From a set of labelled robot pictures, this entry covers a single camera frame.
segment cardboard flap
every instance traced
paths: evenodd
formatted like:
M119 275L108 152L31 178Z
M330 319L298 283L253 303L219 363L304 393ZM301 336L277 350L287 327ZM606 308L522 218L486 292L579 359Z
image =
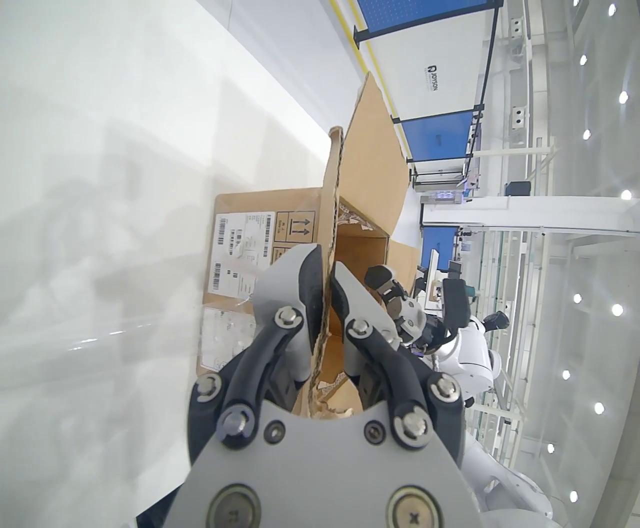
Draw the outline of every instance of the cardboard flap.
M369 73L344 142L340 199L390 235L403 208L408 174L394 124Z
M409 292L409 295L415 282L419 258L420 250L395 240L389 241L387 265L396 272L397 281Z
M338 186L340 181L340 163L342 161L342 128L334 127L329 131L331 138L331 150L329 151L329 159L326 162L324 170L324 181L320 197L320 213L319 213L319 229L317 243L322 247L323 253L323 275L324 275L324 307L323 307L323 323L320 336L316 342L313 357L313 370L309 383L306 383L298 401L300 408L298 413L301 416L310 416L313 408L314 393L311 387L317 383L318 376L322 366L324 357L324 347L329 336L329 310L331 305L331 292L329 287L330 272L333 267L335 258L335 240L337 237L337 219L338 219L338 203L339 193Z

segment computer monitor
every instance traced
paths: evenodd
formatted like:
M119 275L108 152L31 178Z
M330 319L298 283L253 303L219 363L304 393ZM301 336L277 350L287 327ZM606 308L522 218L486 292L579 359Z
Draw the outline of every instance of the computer monitor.
M447 277L449 278L460 278L462 275L462 264L456 262L455 260L449 261L449 273Z

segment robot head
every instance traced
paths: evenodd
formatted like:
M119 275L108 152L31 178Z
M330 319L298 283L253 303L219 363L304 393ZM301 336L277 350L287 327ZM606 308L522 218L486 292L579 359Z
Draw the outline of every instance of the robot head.
M509 328L509 318L504 312L496 312L490 316L486 316L483 325L487 332L498 329L504 330L505 328Z

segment white column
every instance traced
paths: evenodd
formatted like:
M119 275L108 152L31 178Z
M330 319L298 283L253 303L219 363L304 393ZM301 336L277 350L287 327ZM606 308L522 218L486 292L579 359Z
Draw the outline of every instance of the white column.
M640 233L640 202L600 196L486 196L464 204L424 204L422 222L545 233Z

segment torn cardboard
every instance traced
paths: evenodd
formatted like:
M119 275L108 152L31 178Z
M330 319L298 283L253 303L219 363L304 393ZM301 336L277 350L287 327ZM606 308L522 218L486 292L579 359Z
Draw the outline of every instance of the torn cardboard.
M217 197L203 296L207 308L253 314L250 295L266 267L294 245L322 246L323 327L311 379L296 405L296 412L314 418L362 411L357 391L343 372L340 322L330 310L328 280L334 260L343 262L361 282L370 266L388 264L410 291L419 258L418 249L390 239L409 177L394 125L372 75L367 75L360 90L344 141L340 128L332 129L330 138L321 188ZM202 361L198 369L199 373L204 370Z

